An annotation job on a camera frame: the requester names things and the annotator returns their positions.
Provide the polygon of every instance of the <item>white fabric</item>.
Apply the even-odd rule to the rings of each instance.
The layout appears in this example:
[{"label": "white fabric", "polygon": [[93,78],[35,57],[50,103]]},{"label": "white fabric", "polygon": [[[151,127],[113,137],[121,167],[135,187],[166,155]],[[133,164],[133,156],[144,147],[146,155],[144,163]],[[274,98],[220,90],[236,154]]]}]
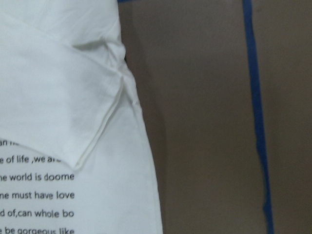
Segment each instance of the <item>white fabric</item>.
[{"label": "white fabric", "polygon": [[[75,169],[75,183],[59,185],[89,196],[75,198],[75,208],[86,210],[80,219],[97,217],[93,229],[76,218],[78,234],[98,227],[107,234],[161,233],[153,159],[124,55],[117,0],[0,0],[0,137],[19,143],[2,145],[0,159],[22,151],[61,160],[42,166],[45,172]],[[0,164],[0,174],[11,166]],[[92,194],[90,206],[81,206]]]}]

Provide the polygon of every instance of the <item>tape strip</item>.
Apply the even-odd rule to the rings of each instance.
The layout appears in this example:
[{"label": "tape strip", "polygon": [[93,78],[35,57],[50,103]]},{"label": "tape strip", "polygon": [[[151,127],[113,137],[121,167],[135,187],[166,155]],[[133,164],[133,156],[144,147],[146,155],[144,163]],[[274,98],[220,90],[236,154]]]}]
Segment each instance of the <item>tape strip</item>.
[{"label": "tape strip", "polygon": [[257,48],[253,29],[252,0],[243,0],[243,11],[246,30],[250,84],[253,102],[254,128],[257,141],[256,145],[258,154],[260,156],[264,176],[265,203],[263,206],[263,210],[266,216],[268,234],[274,234],[268,157],[266,150],[264,120],[261,102],[260,76],[257,59]]},{"label": "tape strip", "polygon": [[132,1],[132,0],[118,0],[118,2],[124,2],[124,1]]}]

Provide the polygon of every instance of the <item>white shirt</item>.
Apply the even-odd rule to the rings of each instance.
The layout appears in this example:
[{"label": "white shirt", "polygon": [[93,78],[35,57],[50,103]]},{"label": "white shirt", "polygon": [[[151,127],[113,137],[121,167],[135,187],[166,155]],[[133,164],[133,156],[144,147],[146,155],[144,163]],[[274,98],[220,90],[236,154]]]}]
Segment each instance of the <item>white shirt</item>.
[{"label": "white shirt", "polygon": [[[124,55],[116,0],[0,0],[0,137],[9,142],[0,144],[0,187],[9,196],[1,201],[0,193],[2,233],[5,226],[162,233],[153,159]],[[31,216],[13,219],[14,209]],[[53,209],[60,217],[36,216]]]}]

